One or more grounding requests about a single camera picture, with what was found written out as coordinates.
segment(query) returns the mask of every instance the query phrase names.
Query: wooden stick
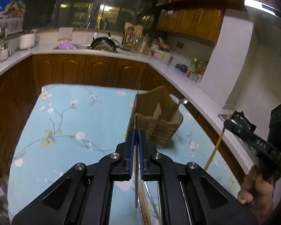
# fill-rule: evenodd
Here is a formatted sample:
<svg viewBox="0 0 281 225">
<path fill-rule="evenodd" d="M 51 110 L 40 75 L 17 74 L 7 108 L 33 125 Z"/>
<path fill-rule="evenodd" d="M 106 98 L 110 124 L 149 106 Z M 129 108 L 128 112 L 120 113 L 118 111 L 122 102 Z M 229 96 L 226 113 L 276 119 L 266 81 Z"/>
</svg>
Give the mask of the wooden stick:
<svg viewBox="0 0 281 225">
<path fill-rule="evenodd" d="M 229 119 L 229 118 L 230 118 L 230 110 L 228 111 L 227 119 Z M 219 147 L 220 142 L 221 142 L 221 140 L 222 140 L 222 138 L 223 138 L 224 132 L 225 132 L 225 127 L 223 128 L 223 130 L 222 130 L 222 132 L 221 132 L 221 134 L 220 134 L 220 136 L 219 136 L 219 139 L 217 140 L 217 143 L 216 143 L 216 145 L 215 145 L 215 148 L 213 149 L 213 152 L 211 153 L 211 156 L 209 157 L 209 159 L 208 159 L 208 161 L 207 161 L 207 163 L 206 163 L 206 165 L 205 165 L 205 167 L 204 167 L 204 170 L 205 170 L 205 171 L 206 171 L 207 168 L 209 167 L 209 165 L 210 165 L 212 159 L 214 158 L 214 155 L 215 155 L 216 151 L 218 150 L 218 147 Z"/>
</svg>

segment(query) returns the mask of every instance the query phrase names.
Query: window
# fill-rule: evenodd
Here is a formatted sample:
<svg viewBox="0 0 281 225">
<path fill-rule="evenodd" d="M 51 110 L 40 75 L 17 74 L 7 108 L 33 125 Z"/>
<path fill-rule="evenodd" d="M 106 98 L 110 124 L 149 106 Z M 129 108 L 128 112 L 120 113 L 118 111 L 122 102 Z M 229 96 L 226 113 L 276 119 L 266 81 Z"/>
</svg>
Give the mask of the window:
<svg viewBox="0 0 281 225">
<path fill-rule="evenodd" d="M 30 0 L 27 28 L 106 28 L 121 32 L 126 22 L 136 25 L 139 11 L 156 6 L 157 0 Z M 152 25 L 154 16 L 145 18 Z"/>
</svg>

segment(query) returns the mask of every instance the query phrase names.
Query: metal screw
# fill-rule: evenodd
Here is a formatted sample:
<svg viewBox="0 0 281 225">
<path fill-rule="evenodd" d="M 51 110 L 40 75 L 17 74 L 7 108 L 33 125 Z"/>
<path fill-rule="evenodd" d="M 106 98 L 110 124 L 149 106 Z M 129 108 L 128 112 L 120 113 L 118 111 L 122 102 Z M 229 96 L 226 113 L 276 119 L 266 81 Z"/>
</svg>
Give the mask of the metal screw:
<svg viewBox="0 0 281 225">
<path fill-rule="evenodd" d="M 152 156 L 153 156 L 154 159 L 160 159 L 162 154 L 159 153 L 159 152 L 156 152 L 156 153 L 153 153 Z"/>
<path fill-rule="evenodd" d="M 112 159 L 118 159 L 118 158 L 120 157 L 120 154 L 114 152 L 114 153 L 111 153 L 111 154 L 110 154 L 110 157 L 111 157 Z"/>
<path fill-rule="evenodd" d="M 190 162 L 190 163 L 188 164 L 188 166 L 189 166 L 189 168 L 191 168 L 191 169 L 196 169 L 196 168 L 198 167 L 198 164 L 196 164 L 195 162 Z"/>
<path fill-rule="evenodd" d="M 76 163 L 75 164 L 75 169 L 76 170 L 82 170 L 84 168 L 84 164 L 83 163 Z"/>
</svg>

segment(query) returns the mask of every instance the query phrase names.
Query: light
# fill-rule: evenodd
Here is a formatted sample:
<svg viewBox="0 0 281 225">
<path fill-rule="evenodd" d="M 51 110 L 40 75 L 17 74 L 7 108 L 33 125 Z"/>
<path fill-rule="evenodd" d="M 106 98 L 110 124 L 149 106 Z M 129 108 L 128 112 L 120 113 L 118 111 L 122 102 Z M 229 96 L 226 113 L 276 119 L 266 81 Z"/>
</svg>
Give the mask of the light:
<svg viewBox="0 0 281 225">
<path fill-rule="evenodd" d="M 109 10 L 110 10 L 110 7 L 109 7 L 109 6 L 101 5 L 101 6 L 100 6 L 100 10 L 103 10 L 103 9 L 104 9 L 104 11 L 109 11 Z"/>
<path fill-rule="evenodd" d="M 273 11 L 270 11 L 266 8 L 263 8 L 261 2 L 257 2 L 255 0 L 244 0 L 244 5 L 249 6 L 249 7 L 253 7 L 253 8 L 262 10 L 262 11 L 265 11 L 265 12 L 270 13 L 272 15 L 276 15 Z"/>
</svg>

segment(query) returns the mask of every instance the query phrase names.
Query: light blue tablecloth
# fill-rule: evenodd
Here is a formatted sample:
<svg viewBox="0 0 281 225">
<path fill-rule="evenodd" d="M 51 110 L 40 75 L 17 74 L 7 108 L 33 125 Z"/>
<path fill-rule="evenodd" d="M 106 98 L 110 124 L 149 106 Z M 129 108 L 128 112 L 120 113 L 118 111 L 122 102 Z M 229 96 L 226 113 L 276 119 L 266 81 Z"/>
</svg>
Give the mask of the light blue tablecloth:
<svg viewBox="0 0 281 225">
<path fill-rule="evenodd" d="M 10 168 L 8 209 L 12 219 L 75 163 L 98 162 L 125 141 L 137 91 L 83 85 L 48 85 L 26 123 Z M 179 107 L 183 123 L 168 146 L 158 150 L 174 161 L 195 161 L 204 166 L 214 145 L 184 106 Z M 208 168 L 234 196 L 240 187 L 217 152 Z M 148 183 L 155 205 L 156 183 Z M 151 203 L 152 224 L 156 214 Z M 141 224 L 134 208 L 134 185 L 116 182 L 110 224 Z"/>
</svg>

